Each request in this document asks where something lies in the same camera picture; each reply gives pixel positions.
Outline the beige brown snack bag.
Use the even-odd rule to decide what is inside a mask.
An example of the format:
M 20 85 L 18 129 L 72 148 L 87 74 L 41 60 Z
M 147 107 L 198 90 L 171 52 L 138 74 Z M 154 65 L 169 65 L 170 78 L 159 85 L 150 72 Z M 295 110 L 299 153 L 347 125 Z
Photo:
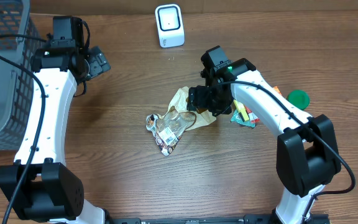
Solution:
M 180 88 L 170 101 L 164 115 L 150 114 L 146 117 L 146 129 L 150 131 L 164 156 L 176 148 L 185 131 L 207 126 L 216 121 L 208 110 L 188 111 L 189 88 Z

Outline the green lid jar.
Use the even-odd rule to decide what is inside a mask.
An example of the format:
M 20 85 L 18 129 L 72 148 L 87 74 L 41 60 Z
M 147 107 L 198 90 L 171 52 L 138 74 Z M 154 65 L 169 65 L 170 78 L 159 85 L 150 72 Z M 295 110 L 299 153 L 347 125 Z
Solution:
M 310 104 L 310 97 L 303 90 L 293 90 L 286 99 L 300 110 L 307 109 Z

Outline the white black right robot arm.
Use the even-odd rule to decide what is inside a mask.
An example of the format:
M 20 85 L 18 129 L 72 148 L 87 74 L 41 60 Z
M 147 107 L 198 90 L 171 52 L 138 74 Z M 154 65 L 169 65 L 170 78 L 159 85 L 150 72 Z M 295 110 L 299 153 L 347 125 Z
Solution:
M 334 126 L 325 115 L 313 117 L 276 92 L 247 59 L 235 62 L 220 46 L 201 56 L 203 86 L 189 90 L 189 111 L 229 114 L 234 100 L 246 105 L 277 139 L 276 170 L 284 191 L 271 215 L 246 215 L 245 223 L 329 223 L 313 215 L 313 195 L 341 171 Z

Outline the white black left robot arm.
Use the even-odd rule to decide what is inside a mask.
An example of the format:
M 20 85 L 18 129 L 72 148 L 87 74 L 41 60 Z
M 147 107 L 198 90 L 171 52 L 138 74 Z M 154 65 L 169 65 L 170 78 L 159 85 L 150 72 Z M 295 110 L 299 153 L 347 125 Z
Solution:
M 99 47 L 90 46 L 87 23 L 55 16 L 53 32 L 30 59 L 34 81 L 29 118 L 13 164 L 0 167 L 6 213 L 39 223 L 111 223 L 107 210 L 85 199 L 82 181 L 65 162 L 68 112 L 78 85 L 107 72 Z

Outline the orange tissue packet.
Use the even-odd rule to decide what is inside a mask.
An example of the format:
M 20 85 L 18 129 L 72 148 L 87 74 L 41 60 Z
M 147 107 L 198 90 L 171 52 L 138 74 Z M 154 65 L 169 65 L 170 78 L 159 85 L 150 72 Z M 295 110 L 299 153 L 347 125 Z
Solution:
M 279 95 L 282 96 L 282 93 L 281 93 L 281 91 L 278 89 L 277 86 L 274 86 L 273 89 L 274 89 Z

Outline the red snack stick packet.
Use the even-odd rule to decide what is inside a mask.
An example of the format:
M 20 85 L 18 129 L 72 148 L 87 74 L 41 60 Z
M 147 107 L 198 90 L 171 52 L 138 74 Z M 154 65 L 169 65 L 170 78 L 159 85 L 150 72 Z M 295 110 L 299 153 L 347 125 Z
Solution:
M 247 115 L 249 117 L 249 121 L 251 123 L 256 124 L 256 123 L 258 123 L 260 121 L 260 119 L 255 115 L 255 113 L 253 113 L 251 111 L 251 109 L 249 109 L 248 107 L 245 107 L 245 109 L 246 109 Z

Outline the yellow glue stick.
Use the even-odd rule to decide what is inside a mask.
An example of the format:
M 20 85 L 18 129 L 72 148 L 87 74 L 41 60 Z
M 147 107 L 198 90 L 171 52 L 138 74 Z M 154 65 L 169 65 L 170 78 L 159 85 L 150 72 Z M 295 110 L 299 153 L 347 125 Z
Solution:
M 249 117 L 245 106 L 237 100 L 234 100 L 234 106 L 236 107 L 237 113 L 240 115 L 243 122 L 248 121 Z

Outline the teal wet wipes packet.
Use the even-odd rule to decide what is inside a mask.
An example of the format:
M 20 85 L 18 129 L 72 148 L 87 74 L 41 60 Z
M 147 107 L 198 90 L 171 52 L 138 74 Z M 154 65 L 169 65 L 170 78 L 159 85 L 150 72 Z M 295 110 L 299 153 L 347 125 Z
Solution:
M 237 123 L 243 126 L 248 126 L 250 128 L 255 128 L 256 124 L 252 123 L 249 119 L 249 116 L 247 113 L 242 114 L 241 112 L 238 112 L 238 110 L 235 110 L 233 112 L 233 116 L 231 117 L 232 123 Z

